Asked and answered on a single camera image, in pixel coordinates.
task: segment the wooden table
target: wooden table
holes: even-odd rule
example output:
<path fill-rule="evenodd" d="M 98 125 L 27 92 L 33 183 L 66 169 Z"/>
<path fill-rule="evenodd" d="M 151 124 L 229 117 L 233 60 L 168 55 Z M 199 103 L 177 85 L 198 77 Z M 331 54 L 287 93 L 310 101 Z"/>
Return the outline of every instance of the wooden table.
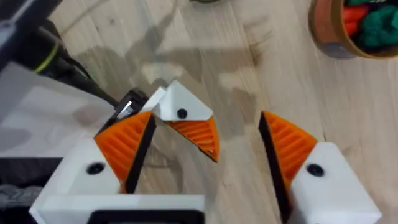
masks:
<path fill-rule="evenodd" d="M 310 1 L 67 0 L 51 20 L 115 98 L 178 78 L 215 112 L 219 163 L 159 126 L 140 192 L 205 194 L 208 223 L 279 223 L 257 131 L 268 110 L 337 144 L 380 223 L 396 223 L 398 63 L 323 55 L 308 31 Z"/>

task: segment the orange gripper pad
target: orange gripper pad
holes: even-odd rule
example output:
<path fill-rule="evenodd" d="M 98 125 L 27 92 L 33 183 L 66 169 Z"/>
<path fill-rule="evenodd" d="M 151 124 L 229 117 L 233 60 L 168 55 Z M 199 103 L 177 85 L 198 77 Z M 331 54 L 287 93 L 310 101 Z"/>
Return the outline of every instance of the orange gripper pad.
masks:
<path fill-rule="evenodd" d="M 268 129 L 286 189 L 299 171 L 317 140 L 296 125 L 266 111 Z"/>
<path fill-rule="evenodd" d="M 167 124 L 218 162 L 218 135 L 213 117 L 207 121 L 169 121 Z"/>
<path fill-rule="evenodd" d="M 116 177 L 125 183 L 152 116 L 148 111 L 126 118 L 94 137 Z"/>

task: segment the black frame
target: black frame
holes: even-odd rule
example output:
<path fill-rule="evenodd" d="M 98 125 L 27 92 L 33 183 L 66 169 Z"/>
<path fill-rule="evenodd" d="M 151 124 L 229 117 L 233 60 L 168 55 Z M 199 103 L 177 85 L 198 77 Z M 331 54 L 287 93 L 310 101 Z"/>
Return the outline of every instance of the black frame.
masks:
<path fill-rule="evenodd" d="M 98 210 L 87 224 L 112 222 L 204 224 L 205 214 L 197 210 Z"/>
<path fill-rule="evenodd" d="M 272 183 L 274 184 L 275 196 L 280 211 L 280 219 L 282 220 L 282 223 L 287 223 L 290 214 L 292 213 L 292 206 L 290 205 L 289 196 L 285 188 L 282 173 L 280 171 L 271 132 L 269 131 L 268 123 L 263 113 L 261 113 L 259 131 L 267 152 Z"/>

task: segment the black screw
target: black screw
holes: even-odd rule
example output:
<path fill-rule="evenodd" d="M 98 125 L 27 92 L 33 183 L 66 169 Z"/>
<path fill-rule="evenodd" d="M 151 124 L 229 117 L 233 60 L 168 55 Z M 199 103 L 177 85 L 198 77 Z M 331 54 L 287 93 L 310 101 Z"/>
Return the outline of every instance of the black screw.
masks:
<path fill-rule="evenodd" d="M 179 109 L 179 110 L 177 111 L 177 116 L 178 116 L 178 118 L 180 118 L 180 119 L 185 119 L 185 118 L 187 118 L 187 115 L 188 115 L 188 112 L 187 112 L 186 109 L 184 109 L 184 108 L 181 108 L 181 109 Z"/>
<path fill-rule="evenodd" d="M 307 171 L 314 175 L 315 177 L 323 177 L 325 175 L 325 171 L 323 171 L 322 167 L 318 164 L 310 164 L 307 166 Z"/>
<path fill-rule="evenodd" d="M 87 167 L 86 172 L 88 175 L 96 175 L 102 172 L 104 169 L 105 169 L 105 164 L 103 162 L 95 162 Z"/>

